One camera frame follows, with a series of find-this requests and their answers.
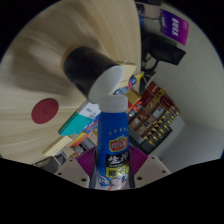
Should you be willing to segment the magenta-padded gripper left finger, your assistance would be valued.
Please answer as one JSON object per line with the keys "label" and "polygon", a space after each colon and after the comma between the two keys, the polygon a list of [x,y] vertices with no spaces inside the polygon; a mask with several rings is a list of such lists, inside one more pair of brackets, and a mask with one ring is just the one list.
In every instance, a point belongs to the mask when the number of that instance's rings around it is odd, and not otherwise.
{"label": "magenta-padded gripper left finger", "polygon": [[78,158],[68,159],[56,175],[80,187],[94,189],[97,183],[95,155],[96,148],[93,147]]}

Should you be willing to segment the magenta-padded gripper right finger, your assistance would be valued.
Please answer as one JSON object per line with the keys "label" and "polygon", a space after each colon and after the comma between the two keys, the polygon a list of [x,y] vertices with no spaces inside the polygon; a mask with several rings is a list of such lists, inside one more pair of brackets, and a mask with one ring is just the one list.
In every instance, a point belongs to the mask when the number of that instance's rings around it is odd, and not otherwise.
{"label": "magenta-padded gripper right finger", "polygon": [[134,146],[130,147],[129,165],[130,188],[141,188],[171,174],[156,156],[147,156]]}

